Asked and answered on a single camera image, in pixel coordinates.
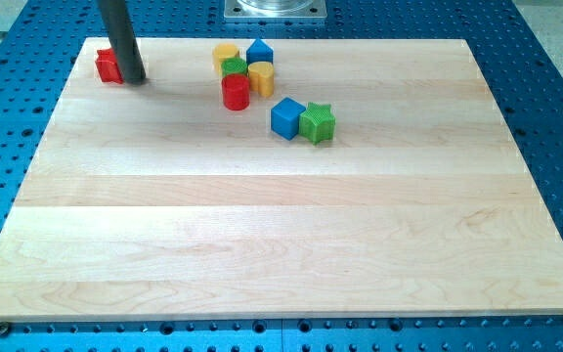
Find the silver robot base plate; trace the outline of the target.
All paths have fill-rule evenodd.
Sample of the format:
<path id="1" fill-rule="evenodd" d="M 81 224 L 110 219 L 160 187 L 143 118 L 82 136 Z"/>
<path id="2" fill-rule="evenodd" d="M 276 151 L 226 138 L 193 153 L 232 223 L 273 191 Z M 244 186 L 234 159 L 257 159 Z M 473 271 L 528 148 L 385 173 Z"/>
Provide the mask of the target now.
<path id="1" fill-rule="evenodd" d="M 224 17 L 231 20 L 324 19 L 325 0 L 225 0 Z"/>

